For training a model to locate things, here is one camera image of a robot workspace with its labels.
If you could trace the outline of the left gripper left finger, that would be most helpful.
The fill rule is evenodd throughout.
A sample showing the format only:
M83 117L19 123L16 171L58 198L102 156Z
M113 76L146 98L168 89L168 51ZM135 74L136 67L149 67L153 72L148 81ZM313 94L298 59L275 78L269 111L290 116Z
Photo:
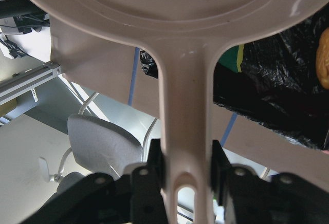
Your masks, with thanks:
M161 195L164 170L160 139L152 139L146 165L117 180L90 174L23 223L167 223Z

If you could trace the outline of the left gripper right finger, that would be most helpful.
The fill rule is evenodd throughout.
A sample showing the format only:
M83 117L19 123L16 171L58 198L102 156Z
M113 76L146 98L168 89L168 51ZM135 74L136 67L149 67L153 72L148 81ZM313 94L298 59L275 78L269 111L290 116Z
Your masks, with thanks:
M252 168L231 164L217 140L211 188L225 223L328 223L328 192L292 173L261 179Z

